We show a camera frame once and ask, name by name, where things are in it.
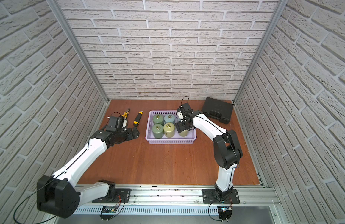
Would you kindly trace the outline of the yellow-green canister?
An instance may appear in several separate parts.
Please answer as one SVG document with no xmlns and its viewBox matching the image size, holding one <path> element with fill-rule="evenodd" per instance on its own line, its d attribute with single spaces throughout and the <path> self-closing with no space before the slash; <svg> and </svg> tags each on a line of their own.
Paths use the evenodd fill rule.
<svg viewBox="0 0 345 224">
<path fill-rule="evenodd" d="M 188 134 L 189 134 L 189 130 L 184 130 L 184 131 L 179 133 L 179 136 L 186 137 Z"/>
<path fill-rule="evenodd" d="M 167 138 L 172 138 L 175 134 L 175 126 L 172 123 L 164 124 L 164 134 Z"/>
</svg>

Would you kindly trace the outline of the lavender plastic basket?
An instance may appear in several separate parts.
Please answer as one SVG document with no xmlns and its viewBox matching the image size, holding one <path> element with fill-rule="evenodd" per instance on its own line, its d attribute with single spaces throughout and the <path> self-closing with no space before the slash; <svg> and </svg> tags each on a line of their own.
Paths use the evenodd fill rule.
<svg viewBox="0 0 345 224">
<path fill-rule="evenodd" d="M 174 126 L 179 121 L 173 110 L 152 110 L 148 115 L 145 139 L 150 144 L 193 144 L 196 130 L 179 133 Z"/>
</svg>

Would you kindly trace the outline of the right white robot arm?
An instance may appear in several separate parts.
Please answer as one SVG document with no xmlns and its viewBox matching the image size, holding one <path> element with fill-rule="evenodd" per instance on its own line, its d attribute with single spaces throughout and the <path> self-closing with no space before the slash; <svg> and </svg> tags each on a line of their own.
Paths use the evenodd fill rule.
<svg viewBox="0 0 345 224">
<path fill-rule="evenodd" d="M 175 128 L 179 133 L 199 129 L 213 142 L 213 155 L 219 166 L 215 189 L 220 194 L 229 192 L 233 188 L 235 169 L 243 157 L 236 132 L 221 128 L 200 111 L 183 112 L 180 108 L 177 119 Z"/>
</svg>

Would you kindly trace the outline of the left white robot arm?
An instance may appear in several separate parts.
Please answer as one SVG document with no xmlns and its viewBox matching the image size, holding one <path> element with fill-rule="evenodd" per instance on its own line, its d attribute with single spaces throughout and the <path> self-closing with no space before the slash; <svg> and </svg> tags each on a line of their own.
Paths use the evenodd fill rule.
<svg viewBox="0 0 345 224">
<path fill-rule="evenodd" d="M 37 181 L 37 209 L 61 218 L 70 217 L 76 209 L 89 202 L 129 201 L 128 189 L 116 189 L 114 182 L 100 180 L 78 187 L 77 183 L 92 163 L 107 149 L 139 137 L 136 127 L 122 131 L 98 130 L 83 149 L 53 175 Z"/>
</svg>

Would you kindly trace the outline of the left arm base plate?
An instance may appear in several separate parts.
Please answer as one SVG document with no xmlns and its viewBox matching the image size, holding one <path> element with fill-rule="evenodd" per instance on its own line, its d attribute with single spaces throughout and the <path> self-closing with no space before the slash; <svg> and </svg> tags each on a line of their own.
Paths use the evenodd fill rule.
<svg viewBox="0 0 345 224">
<path fill-rule="evenodd" d="M 107 196 L 93 200 L 92 203 L 118 203 L 121 199 L 121 203 L 128 203 L 131 189 L 114 189 L 109 190 Z"/>
</svg>

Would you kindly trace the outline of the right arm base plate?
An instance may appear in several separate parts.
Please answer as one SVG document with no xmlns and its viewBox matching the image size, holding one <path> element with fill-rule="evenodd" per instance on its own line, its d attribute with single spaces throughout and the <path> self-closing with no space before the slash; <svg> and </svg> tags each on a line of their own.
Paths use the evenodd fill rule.
<svg viewBox="0 0 345 224">
<path fill-rule="evenodd" d="M 203 203 L 224 203 L 224 204 L 239 204 L 240 199 L 238 191 L 234 188 L 225 192 L 220 192 L 218 189 L 203 189 L 202 190 Z"/>
</svg>

